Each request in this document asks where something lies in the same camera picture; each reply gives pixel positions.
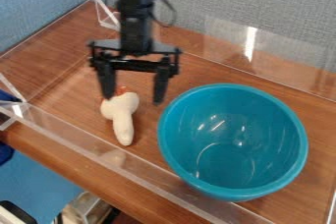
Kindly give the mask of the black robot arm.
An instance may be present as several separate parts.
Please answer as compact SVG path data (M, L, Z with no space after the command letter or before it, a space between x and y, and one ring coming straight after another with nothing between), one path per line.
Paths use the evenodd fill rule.
M116 94L117 70L155 73L152 102L164 100L168 81L180 73L179 47L152 39L155 0L119 0L120 38L93 40L89 64L97 72L103 96L111 99ZM163 0L176 12L168 0Z

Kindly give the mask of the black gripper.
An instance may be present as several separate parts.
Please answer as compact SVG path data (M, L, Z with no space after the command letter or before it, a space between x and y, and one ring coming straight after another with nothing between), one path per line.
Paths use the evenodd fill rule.
M181 50L152 38L152 21L121 18L120 37L92 40L88 46L89 65L97 72L104 98L115 95L117 71L155 73L153 103L159 105L168 80L180 73Z

